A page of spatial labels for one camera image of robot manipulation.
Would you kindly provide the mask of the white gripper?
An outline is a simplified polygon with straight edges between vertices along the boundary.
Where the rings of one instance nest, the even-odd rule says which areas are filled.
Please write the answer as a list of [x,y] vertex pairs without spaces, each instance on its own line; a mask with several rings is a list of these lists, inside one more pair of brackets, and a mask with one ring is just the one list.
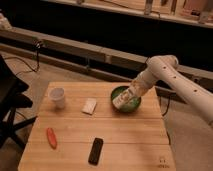
[[131,90],[136,97],[145,95],[156,83],[156,77],[148,70],[142,71],[131,83]]

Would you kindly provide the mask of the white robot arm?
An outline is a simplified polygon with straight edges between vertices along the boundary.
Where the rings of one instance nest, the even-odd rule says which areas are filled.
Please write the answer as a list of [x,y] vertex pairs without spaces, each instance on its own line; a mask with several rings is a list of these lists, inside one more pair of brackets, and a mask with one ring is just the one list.
[[213,128],[213,93],[181,75],[177,67],[178,59],[173,55],[151,57],[147,68],[131,83],[136,89],[135,95],[143,96],[158,80],[162,80]]

